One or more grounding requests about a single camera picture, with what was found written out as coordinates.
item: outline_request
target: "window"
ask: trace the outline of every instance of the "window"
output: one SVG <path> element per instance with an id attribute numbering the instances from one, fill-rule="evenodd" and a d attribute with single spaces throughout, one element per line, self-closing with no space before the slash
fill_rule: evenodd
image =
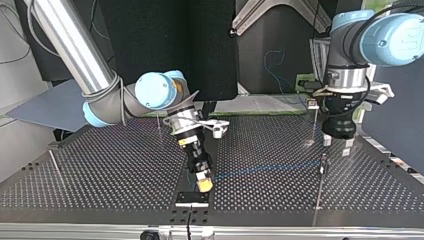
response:
<path id="1" fill-rule="evenodd" d="M 378 12 L 394 1 L 395 0 L 364 0 L 364 9 L 372 9 Z"/>

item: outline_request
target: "silver cylinder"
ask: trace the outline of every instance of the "silver cylinder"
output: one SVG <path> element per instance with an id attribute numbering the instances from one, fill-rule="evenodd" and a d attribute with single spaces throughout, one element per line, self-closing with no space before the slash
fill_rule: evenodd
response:
<path id="1" fill-rule="evenodd" d="M 328 74 L 328 87 L 330 88 L 361 88 L 365 85 L 367 69 L 328 69 Z"/>
<path id="2" fill-rule="evenodd" d="M 174 133 L 178 134 L 197 127 L 199 117 L 196 109 L 191 108 L 170 116 L 170 121 Z"/>
<path id="3" fill-rule="evenodd" d="M 32 0 L 33 14 L 85 94 L 99 92 L 114 75 L 70 0 Z"/>

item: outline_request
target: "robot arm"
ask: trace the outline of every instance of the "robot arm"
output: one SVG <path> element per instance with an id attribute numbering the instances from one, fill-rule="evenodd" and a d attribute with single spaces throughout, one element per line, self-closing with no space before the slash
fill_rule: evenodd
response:
<path id="1" fill-rule="evenodd" d="M 372 10 L 337 15 L 331 30 L 326 86 L 314 93 L 323 96 L 320 108 L 327 115 L 322 125 L 325 137 L 353 139 L 356 108 L 364 101 L 382 104 L 394 96 L 388 84 L 370 82 L 366 76 L 368 64 L 403 66 L 423 55 L 421 15 L 397 13 L 376 18 Z"/>
<path id="2" fill-rule="evenodd" d="M 228 122 L 202 121 L 193 104 L 196 93 L 190 95 L 183 74 L 146 73 L 135 84 L 124 86 L 102 58 L 70 0 L 25 1 L 28 17 L 32 12 L 87 98 L 83 106 L 87 122 L 95 127 L 125 124 L 126 118 L 166 110 L 200 191 L 210 191 L 212 161 L 203 146 L 203 130 L 206 127 L 221 138 Z"/>

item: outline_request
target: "aluminum frame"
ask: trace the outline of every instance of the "aluminum frame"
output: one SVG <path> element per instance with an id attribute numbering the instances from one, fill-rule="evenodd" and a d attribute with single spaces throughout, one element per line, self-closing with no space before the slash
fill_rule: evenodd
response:
<path id="1" fill-rule="evenodd" d="M 315 29 L 320 33 L 325 32 L 327 27 L 331 25 L 331 19 L 318 0 L 249 0 L 234 19 L 233 29 L 230 33 L 241 36 L 269 9 L 278 5 L 287 5 L 294 8 L 311 25 L 314 25 L 315 22 Z M 317 6 L 319 11 L 318 14 L 315 14 Z"/>

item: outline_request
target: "optical breadboard table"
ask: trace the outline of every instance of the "optical breadboard table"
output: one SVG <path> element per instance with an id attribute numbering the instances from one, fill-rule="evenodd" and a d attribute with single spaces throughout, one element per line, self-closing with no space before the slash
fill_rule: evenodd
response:
<path id="1" fill-rule="evenodd" d="M 208 208 L 175 207 L 192 191 L 184 152 L 156 118 L 86 128 L 0 184 L 0 223 L 424 229 L 424 186 L 356 137 L 326 149 L 309 116 L 221 117 Z M 315 209 L 319 160 L 330 171 Z"/>

